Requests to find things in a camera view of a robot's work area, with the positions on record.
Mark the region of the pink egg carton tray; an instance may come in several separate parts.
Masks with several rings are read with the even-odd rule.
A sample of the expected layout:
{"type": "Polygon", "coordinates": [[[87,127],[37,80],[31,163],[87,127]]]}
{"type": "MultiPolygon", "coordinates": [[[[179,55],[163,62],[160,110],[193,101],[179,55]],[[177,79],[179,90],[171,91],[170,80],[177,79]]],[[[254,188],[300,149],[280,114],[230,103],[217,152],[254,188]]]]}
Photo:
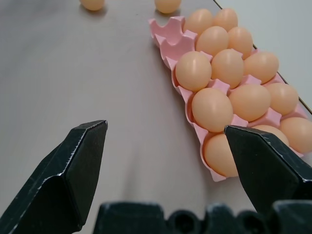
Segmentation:
{"type": "MultiPolygon", "coordinates": [[[[195,39],[197,34],[187,30],[182,31],[185,23],[184,16],[171,17],[164,26],[158,25],[155,19],[149,20],[151,36],[154,44],[160,50],[160,56],[164,64],[171,70],[171,80],[173,87],[182,96],[185,102],[185,115],[189,124],[194,128],[198,140],[200,142],[200,157],[206,168],[209,169],[212,179],[215,182],[225,180],[226,177],[217,173],[214,169],[210,168],[204,158],[204,146],[207,141],[214,135],[212,132],[198,126],[195,122],[191,104],[194,97],[194,92],[181,87],[176,80],[175,68],[176,63],[182,55],[187,52],[194,51],[195,39]]],[[[283,116],[272,108],[269,108],[266,113],[254,121],[246,121],[237,115],[233,116],[232,125],[242,127],[254,127],[256,125],[270,125],[272,127],[279,127],[280,122],[290,117],[301,117],[305,119],[312,118],[312,111],[304,106],[301,101],[298,102],[295,109],[289,114],[283,116]]]]}

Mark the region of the tan plastic egg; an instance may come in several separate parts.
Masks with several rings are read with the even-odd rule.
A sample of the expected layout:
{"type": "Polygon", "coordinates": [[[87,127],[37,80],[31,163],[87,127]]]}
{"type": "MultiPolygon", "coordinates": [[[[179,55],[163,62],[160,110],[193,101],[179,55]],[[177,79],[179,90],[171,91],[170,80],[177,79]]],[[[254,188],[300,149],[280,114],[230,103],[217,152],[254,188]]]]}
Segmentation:
{"type": "Polygon", "coordinates": [[[213,18],[213,26],[219,26],[227,32],[238,26],[238,17],[235,10],[224,8],[218,11],[213,18]]]}
{"type": "Polygon", "coordinates": [[[200,36],[213,24],[213,15],[208,9],[198,9],[191,13],[185,20],[183,32],[191,31],[200,36]]]}
{"type": "Polygon", "coordinates": [[[234,114],[248,122],[262,117],[271,104],[269,91],[257,84],[238,87],[229,95],[229,99],[234,114]]]}
{"type": "Polygon", "coordinates": [[[278,137],[287,147],[289,147],[289,141],[287,137],[277,128],[269,126],[269,125],[256,125],[253,127],[253,129],[258,129],[264,132],[268,132],[271,134],[274,134],[276,137],[278,137]]]}
{"type": "Polygon", "coordinates": [[[243,78],[244,62],[242,54],[234,49],[225,49],[217,53],[211,62],[212,79],[218,79],[236,88],[243,78]]]}
{"type": "Polygon", "coordinates": [[[296,108],[299,96],[292,86],[285,83],[271,83],[265,88],[271,95],[270,107],[276,112],[285,116],[296,108]]]}
{"type": "Polygon", "coordinates": [[[179,9],[182,0],[154,0],[156,10],[170,14],[179,9]]]}
{"type": "Polygon", "coordinates": [[[229,49],[234,49],[242,54],[245,60],[251,55],[253,49],[253,38],[251,33],[244,27],[234,27],[228,32],[229,49]]]}
{"type": "Polygon", "coordinates": [[[294,150],[301,154],[312,152],[312,121],[291,117],[281,121],[279,129],[294,150]]]}
{"type": "Polygon", "coordinates": [[[227,31],[220,26],[212,26],[199,36],[195,50],[214,57],[220,51],[227,49],[228,44],[229,35],[227,31]]]}
{"type": "Polygon", "coordinates": [[[224,177],[237,177],[238,171],[225,134],[210,138],[204,147],[204,158],[210,168],[224,177]]]}
{"type": "Polygon", "coordinates": [[[270,81],[277,73],[279,59],[271,52],[257,52],[244,60],[244,75],[251,75],[261,81],[270,81]]]}
{"type": "Polygon", "coordinates": [[[98,11],[103,8],[105,0],[79,0],[81,5],[89,11],[98,11]]]}
{"type": "Polygon", "coordinates": [[[214,133],[223,131],[234,115],[229,98],[214,88],[204,88],[194,95],[192,113],[199,126],[214,133]]]}
{"type": "Polygon", "coordinates": [[[187,52],[177,62],[175,76],[181,87],[197,92],[205,88],[211,80],[210,60],[201,52],[187,52]]]}

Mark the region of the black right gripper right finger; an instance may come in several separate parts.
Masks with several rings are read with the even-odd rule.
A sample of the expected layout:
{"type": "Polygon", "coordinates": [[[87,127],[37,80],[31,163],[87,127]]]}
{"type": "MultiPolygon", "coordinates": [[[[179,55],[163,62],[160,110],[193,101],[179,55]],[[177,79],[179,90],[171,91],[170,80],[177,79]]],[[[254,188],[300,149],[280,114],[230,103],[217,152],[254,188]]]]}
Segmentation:
{"type": "Polygon", "coordinates": [[[278,200],[312,200],[312,167],[274,134],[228,125],[224,129],[241,184],[254,208],[278,200]]]}

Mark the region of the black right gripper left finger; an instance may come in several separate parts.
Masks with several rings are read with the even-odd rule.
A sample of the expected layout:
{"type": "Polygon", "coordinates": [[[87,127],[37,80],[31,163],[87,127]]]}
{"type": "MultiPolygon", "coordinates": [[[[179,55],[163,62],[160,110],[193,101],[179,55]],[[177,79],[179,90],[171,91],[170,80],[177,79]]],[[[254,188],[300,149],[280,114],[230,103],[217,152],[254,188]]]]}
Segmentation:
{"type": "Polygon", "coordinates": [[[73,128],[36,167],[0,217],[0,234],[73,234],[85,225],[108,124],[73,128]]]}

